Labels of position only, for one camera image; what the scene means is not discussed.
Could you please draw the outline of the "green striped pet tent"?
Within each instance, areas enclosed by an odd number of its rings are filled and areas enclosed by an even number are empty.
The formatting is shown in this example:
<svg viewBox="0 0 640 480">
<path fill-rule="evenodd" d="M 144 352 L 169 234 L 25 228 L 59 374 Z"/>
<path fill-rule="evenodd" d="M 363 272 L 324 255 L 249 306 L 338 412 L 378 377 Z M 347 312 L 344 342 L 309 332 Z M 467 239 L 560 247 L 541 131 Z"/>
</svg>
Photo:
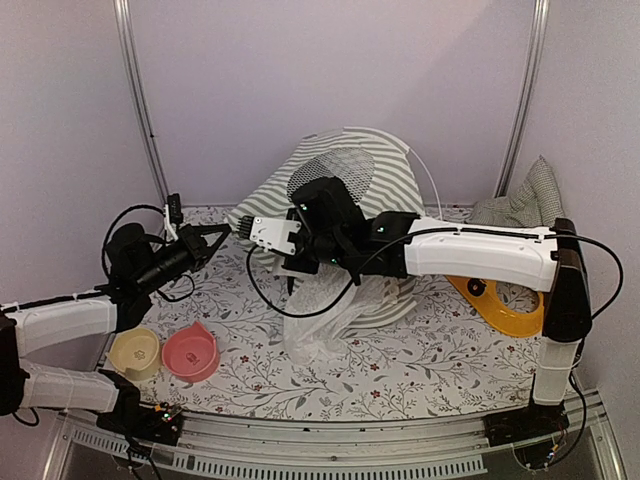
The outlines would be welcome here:
<svg viewBox="0 0 640 480">
<path fill-rule="evenodd" d="M 251 262 L 287 279 L 283 341 L 292 361 L 333 360 L 353 328 L 391 325 L 416 305 L 416 280 L 401 245 L 384 244 L 424 215 L 424 202 L 398 137 L 365 127 L 305 137 L 290 158 L 227 215 L 245 248 L 258 218 L 300 224 L 287 251 L 266 243 Z"/>
</svg>

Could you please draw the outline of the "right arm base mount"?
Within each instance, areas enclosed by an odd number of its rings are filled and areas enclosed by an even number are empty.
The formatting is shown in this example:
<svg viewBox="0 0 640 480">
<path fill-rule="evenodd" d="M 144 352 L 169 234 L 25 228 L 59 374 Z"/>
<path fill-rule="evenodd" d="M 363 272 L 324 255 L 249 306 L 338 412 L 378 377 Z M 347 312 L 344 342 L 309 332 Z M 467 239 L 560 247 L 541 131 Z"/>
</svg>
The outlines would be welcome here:
<svg viewBox="0 0 640 480">
<path fill-rule="evenodd" d="M 486 415 L 482 421 L 485 436 L 491 447 L 550 435 L 569 427 L 569 420 L 562 405 L 531 404 Z"/>
</svg>

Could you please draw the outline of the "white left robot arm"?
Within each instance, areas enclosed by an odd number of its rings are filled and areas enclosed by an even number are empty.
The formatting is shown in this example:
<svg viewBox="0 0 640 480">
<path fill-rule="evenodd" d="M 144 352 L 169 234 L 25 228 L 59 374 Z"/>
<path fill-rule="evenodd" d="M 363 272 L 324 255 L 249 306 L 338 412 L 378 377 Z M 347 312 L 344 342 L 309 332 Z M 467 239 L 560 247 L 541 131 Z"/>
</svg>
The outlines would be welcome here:
<svg viewBox="0 0 640 480">
<path fill-rule="evenodd" d="M 137 327 L 152 306 L 152 294 L 204 268 L 230 232 L 227 224 L 185 224 L 161 238 L 139 223 L 111 228 L 102 247 L 111 264 L 106 284 L 2 309 L 2 415 L 21 408 L 78 408 L 109 413 L 126 433 L 141 433 L 149 415 L 139 405 L 139 389 L 122 375 L 67 370 L 26 358 L 49 346 Z"/>
</svg>

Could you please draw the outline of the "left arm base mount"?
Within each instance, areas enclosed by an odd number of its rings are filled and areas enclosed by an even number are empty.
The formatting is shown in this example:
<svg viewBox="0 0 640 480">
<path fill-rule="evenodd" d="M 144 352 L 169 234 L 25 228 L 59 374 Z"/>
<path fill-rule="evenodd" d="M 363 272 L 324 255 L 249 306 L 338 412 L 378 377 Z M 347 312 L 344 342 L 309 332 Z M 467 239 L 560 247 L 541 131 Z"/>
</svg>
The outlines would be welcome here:
<svg viewBox="0 0 640 480">
<path fill-rule="evenodd" d="M 113 410 L 99 413 L 96 426 L 128 439 L 176 446 L 184 424 L 182 411 L 179 404 L 143 404 L 137 387 L 121 385 Z"/>
</svg>

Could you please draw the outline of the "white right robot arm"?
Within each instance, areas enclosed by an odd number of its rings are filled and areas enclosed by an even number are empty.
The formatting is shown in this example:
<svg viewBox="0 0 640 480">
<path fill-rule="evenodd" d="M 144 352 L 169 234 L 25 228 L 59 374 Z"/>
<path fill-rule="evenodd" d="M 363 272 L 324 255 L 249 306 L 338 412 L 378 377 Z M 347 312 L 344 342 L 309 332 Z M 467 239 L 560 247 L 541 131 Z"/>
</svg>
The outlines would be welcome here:
<svg viewBox="0 0 640 480">
<path fill-rule="evenodd" d="M 453 276 L 479 296 L 482 281 L 520 285 L 542 294 L 542 344 L 532 402 L 517 427 L 537 436 L 562 403 L 580 342 L 593 324 L 588 280 L 573 223 L 510 228 L 451 223 L 410 212 L 365 216 L 337 177 L 313 180 L 292 195 L 283 218 L 245 215 L 238 236 L 281 256 L 285 269 L 315 274 L 320 264 L 349 273 L 404 279 Z"/>
</svg>

